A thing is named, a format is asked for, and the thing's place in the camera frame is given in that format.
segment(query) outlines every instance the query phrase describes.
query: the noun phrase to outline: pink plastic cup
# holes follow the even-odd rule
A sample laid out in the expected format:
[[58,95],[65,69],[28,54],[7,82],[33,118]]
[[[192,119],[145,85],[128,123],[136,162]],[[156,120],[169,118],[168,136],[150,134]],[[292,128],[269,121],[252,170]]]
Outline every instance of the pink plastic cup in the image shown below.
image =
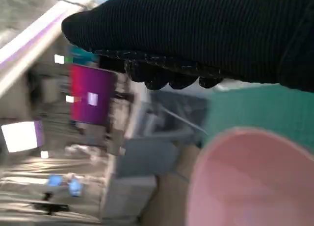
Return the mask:
[[235,128],[199,156],[187,226],[314,226],[314,158],[270,132]]

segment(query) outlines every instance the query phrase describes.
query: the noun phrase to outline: glove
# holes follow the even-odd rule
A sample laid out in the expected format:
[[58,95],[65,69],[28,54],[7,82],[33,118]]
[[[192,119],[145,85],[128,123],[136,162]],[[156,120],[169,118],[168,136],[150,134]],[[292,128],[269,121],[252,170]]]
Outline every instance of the glove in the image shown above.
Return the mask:
[[157,90],[224,78],[314,91],[314,0],[108,0],[66,18],[74,45]]

